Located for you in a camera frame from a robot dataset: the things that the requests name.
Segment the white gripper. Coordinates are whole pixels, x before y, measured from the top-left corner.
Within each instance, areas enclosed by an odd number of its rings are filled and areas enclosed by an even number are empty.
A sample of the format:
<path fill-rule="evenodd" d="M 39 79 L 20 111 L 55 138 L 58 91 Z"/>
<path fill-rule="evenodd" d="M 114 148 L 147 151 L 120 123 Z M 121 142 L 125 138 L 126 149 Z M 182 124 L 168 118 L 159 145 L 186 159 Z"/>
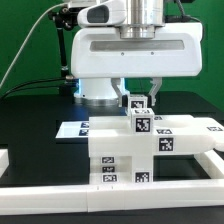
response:
<path fill-rule="evenodd" d="M 112 78 L 119 107 L 128 104 L 123 78 L 152 77 L 154 106 L 161 77 L 201 71 L 202 24 L 165 22 L 164 0 L 106 0 L 81 10 L 77 20 L 71 72 L 80 79 Z"/>

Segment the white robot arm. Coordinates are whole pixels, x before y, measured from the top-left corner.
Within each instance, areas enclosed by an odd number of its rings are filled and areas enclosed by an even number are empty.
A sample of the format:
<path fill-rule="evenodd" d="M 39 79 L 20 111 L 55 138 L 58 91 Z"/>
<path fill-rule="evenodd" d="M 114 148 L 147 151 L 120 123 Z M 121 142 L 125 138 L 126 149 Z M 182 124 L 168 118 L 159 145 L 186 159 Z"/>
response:
<path fill-rule="evenodd" d="M 164 77 L 200 73 L 203 25 L 187 14 L 166 17 L 169 1 L 180 0 L 68 0 L 81 27 L 71 51 L 76 98 L 121 105 L 124 80 L 147 77 L 155 102 Z"/>

